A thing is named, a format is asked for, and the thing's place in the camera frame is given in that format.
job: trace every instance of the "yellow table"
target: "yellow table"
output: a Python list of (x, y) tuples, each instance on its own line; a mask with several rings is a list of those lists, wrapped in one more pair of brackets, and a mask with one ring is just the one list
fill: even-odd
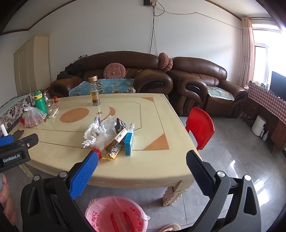
[(29, 150), (29, 165), (52, 175), (69, 171), (91, 148), (82, 148), (83, 135), (95, 116), (104, 120), (115, 115), (135, 123), (131, 156), (124, 149), (114, 161), (101, 159), (89, 184), (112, 188), (169, 187), (163, 205), (172, 204), (194, 182), (186, 165), (186, 153), (193, 149), (191, 138), (163, 94), (101, 94), (101, 105), (92, 106), (90, 96), (59, 98), (53, 119), (24, 129), (22, 137), (36, 133), (38, 145)]

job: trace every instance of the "cabinet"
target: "cabinet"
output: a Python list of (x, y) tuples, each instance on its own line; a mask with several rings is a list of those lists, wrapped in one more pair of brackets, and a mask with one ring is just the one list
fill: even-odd
[(286, 147), (286, 125), (279, 118), (249, 97), (246, 99), (243, 112), (246, 118), (249, 116), (253, 120), (257, 115), (263, 117), (266, 120), (264, 131), (269, 131), (268, 137), (273, 141), (274, 147), (279, 150)]
[(19, 96), (49, 87), (49, 37), (33, 36), (25, 42), (14, 53), (14, 71)]

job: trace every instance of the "remote control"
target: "remote control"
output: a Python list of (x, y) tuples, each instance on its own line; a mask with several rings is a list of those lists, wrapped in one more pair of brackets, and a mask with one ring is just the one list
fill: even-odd
[(59, 108), (55, 108), (53, 109), (53, 111), (50, 113), (49, 118), (53, 118), (55, 116), (55, 114), (57, 113), (57, 111), (59, 110)]

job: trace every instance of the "red chair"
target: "red chair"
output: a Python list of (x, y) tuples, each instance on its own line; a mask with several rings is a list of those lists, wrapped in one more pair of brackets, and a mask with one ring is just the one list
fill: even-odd
[(186, 130), (193, 133), (198, 143), (197, 150), (202, 150), (215, 133), (215, 126), (205, 111), (193, 107), (186, 121)]

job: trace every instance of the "ceiling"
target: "ceiling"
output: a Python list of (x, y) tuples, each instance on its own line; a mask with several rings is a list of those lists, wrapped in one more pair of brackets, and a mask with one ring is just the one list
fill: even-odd
[(256, 0), (212, 0), (228, 9), (238, 17), (266, 17), (271, 18), (268, 12)]
[[(0, 33), (29, 28), (34, 22), (69, 0), (0, 0)], [(267, 17), (257, 1), (279, 0), (212, 0), (239, 17)]]

